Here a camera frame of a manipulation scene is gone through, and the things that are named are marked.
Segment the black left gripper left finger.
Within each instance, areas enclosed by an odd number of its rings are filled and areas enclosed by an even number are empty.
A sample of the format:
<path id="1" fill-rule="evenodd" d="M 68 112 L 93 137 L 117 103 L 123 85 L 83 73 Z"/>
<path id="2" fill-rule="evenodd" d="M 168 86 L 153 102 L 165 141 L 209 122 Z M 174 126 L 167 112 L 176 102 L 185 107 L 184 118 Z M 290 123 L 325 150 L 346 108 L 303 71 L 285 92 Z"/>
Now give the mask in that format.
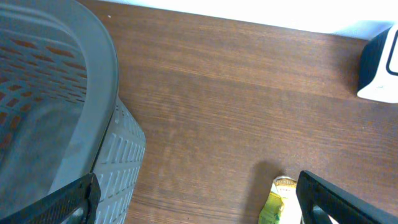
<path id="1" fill-rule="evenodd" d="M 100 197 L 98 179 L 89 173 L 1 219 L 1 223 L 94 223 Z"/>

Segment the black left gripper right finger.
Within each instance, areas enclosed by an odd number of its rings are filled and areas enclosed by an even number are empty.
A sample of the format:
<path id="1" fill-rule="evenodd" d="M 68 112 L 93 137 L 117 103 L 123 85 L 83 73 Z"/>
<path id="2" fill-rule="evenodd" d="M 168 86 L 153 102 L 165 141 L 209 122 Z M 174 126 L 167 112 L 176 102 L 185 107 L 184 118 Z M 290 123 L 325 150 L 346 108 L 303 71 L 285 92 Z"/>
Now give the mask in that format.
<path id="1" fill-rule="evenodd" d="M 397 223 L 397 217 L 357 198 L 314 173 L 300 172 L 296 194 L 305 224 Z"/>

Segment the green drink carton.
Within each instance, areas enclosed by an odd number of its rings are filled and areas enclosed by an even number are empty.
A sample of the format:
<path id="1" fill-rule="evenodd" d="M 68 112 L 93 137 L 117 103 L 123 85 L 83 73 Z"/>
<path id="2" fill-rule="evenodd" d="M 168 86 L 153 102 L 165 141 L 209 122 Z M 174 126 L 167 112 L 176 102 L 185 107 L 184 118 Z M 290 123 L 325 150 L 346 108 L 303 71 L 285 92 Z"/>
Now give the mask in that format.
<path id="1" fill-rule="evenodd" d="M 296 188 L 295 179 L 287 176 L 276 177 L 259 214 L 258 224 L 301 224 L 302 211 Z"/>

